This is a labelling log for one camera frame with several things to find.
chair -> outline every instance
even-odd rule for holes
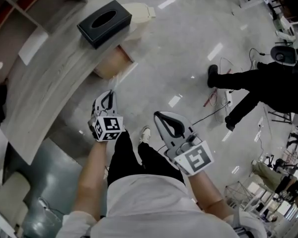
[[[18,172],[13,173],[0,187],[0,228],[9,236],[12,229],[14,235],[18,234],[18,237],[22,235],[20,227],[28,212],[28,207],[23,200],[29,190],[29,182]]]

table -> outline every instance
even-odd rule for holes
[[[245,2],[243,4],[240,4],[239,5],[239,8],[233,9],[232,10],[232,14],[235,15],[236,13],[245,11],[245,10],[247,10],[249,8],[252,8],[252,7],[256,6],[256,5],[259,5],[259,4],[263,3],[263,2],[265,4],[268,4],[270,2],[270,0],[250,0],[250,1],[247,1],[247,2]]]
[[[20,59],[15,62],[0,128],[27,164],[74,91],[134,31],[131,24],[98,49],[82,37],[76,25],[110,1],[90,0],[49,37],[28,66]]]

black boot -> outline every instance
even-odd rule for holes
[[[218,74],[218,66],[215,65],[215,64],[212,64],[209,67],[209,70],[208,70],[208,75],[209,75],[209,77],[208,77],[208,87],[210,87],[210,88],[214,87],[213,77],[216,74]]]
[[[225,117],[225,122],[226,122],[226,127],[230,130],[230,131],[233,131],[235,129],[235,125],[231,124],[231,120],[230,120],[230,117],[227,116]]]

white cube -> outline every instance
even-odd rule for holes
[[[123,132],[123,117],[97,117],[93,127],[96,131],[97,141],[115,140]]]

cable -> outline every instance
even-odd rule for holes
[[[227,99],[226,98],[222,98],[221,100],[221,105],[223,107],[225,107],[225,113],[226,113],[226,117],[229,115],[230,113],[230,107],[227,106]],[[223,121],[219,121],[218,117],[217,117],[217,113],[215,113],[215,119],[219,122],[219,123],[224,123]]]
[[[224,58],[224,57],[221,57],[221,59],[220,59],[220,67],[219,67],[219,71],[220,71],[219,74],[221,74],[221,62],[222,62],[222,59],[228,61],[232,66],[236,67],[236,66],[235,66],[229,59]],[[210,96],[209,96],[209,102],[210,102],[210,105],[211,105],[212,107],[215,107],[215,106],[217,105],[217,103],[218,103],[218,94],[217,94],[217,92],[218,92],[218,88],[216,88],[216,91],[215,91],[215,92],[212,92],[212,93],[210,94]],[[216,100],[215,100],[215,102],[212,104],[212,102],[211,102],[211,98],[212,98],[213,95],[215,95]]]
[[[262,155],[263,152],[264,152],[263,142],[262,142],[262,140],[260,139],[260,137],[258,137],[258,139],[259,139],[259,141],[260,141],[260,148],[262,149],[262,153],[261,153],[261,155]]]
[[[58,213],[60,213],[60,214],[62,214],[62,215],[65,215],[65,213],[61,212],[61,211],[58,210],[58,209],[49,208],[49,210],[52,211],[52,212],[55,211],[55,212],[58,212]]]
[[[159,149],[159,150],[157,150],[157,152],[158,152],[158,151],[160,151],[160,150],[161,150],[163,147],[165,147],[165,145],[161,146],[161,147],[160,147],[160,149]]]
[[[192,125],[196,125],[197,123],[203,121],[204,119],[210,117],[211,115],[214,115],[216,112],[218,112],[218,111],[220,111],[221,109],[225,108],[229,103],[230,103],[230,102],[227,102],[227,104],[226,104],[225,106],[223,106],[223,107],[221,107],[220,109],[214,111],[212,114],[210,114],[210,115],[208,115],[208,116],[206,116],[206,117],[204,117],[204,118],[202,118],[202,119],[196,121],[196,122],[195,122],[194,124],[192,124]]]
[[[249,68],[249,70],[252,70],[252,68],[253,68],[253,61],[252,61],[252,58],[250,57],[250,53],[252,52],[252,50],[255,50],[261,56],[270,56],[270,54],[265,54],[265,53],[259,52],[255,48],[251,48],[250,51],[249,51],[249,53],[248,53],[248,57],[249,57],[249,60],[250,60],[250,68]]]

